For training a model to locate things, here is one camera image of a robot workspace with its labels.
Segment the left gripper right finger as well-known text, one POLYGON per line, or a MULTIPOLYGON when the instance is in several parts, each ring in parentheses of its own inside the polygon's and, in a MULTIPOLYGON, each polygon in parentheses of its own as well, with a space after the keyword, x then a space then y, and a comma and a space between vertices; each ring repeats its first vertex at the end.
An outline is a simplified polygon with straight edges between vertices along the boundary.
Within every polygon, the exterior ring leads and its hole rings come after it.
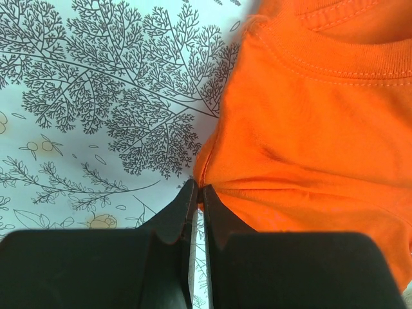
POLYGON ((258 232, 202 190, 211 308, 404 308, 376 244, 354 232, 258 232))

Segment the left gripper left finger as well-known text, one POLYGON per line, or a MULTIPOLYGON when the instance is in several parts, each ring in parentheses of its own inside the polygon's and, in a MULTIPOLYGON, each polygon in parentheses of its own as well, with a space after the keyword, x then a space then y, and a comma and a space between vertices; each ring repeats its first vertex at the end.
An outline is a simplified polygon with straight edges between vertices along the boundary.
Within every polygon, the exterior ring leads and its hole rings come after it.
POLYGON ((190 308, 198 186, 136 229, 18 230, 1 242, 2 308, 190 308))

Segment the orange t-shirt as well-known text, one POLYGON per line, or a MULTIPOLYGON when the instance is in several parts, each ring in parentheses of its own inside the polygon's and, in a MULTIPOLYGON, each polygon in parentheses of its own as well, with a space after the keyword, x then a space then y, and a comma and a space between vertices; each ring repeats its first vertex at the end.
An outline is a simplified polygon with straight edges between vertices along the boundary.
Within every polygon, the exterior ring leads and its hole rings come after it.
POLYGON ((194 167, 252 228, 353 231, 411 282, 411 2, 262 1, 194 167))

